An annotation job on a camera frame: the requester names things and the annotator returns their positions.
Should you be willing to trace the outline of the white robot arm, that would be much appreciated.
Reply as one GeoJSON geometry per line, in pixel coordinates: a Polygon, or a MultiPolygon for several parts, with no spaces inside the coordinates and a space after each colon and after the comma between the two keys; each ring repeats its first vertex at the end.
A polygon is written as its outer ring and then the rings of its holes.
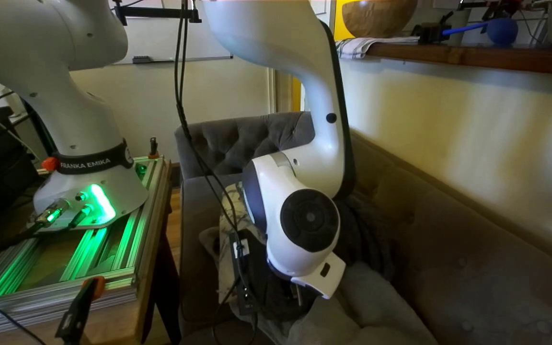
{"type": "MultiPolygon", "coordinates": [[[[345,272],[334,252],[349,166],[335,44],[307,0],[205,0],[203,9],[226,49],[297,76],[311,93],[301,130],[249,160],[240,183],[247,218],[230,226],[238,306],[293,320],[316,295],[332,297],[345,272]]],[[[56,141],[59,166],[35,195],[54,229],[102,228],[146,199],[111,111],[71,78],[127,49],[107,0],[0,0],[0,82],[38,111],[56,141]]]]}

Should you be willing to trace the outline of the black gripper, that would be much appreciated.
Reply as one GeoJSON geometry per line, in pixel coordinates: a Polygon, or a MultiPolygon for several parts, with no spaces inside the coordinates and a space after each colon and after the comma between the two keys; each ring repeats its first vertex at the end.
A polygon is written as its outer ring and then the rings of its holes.
{"type": "Polygon", "coordinates": [[[240,312],[243,316],[261,314],[268,320],[295,320],[316,298],[311,287],[278,277],[263,258],[243,256],[240,268],[240,312]]]}

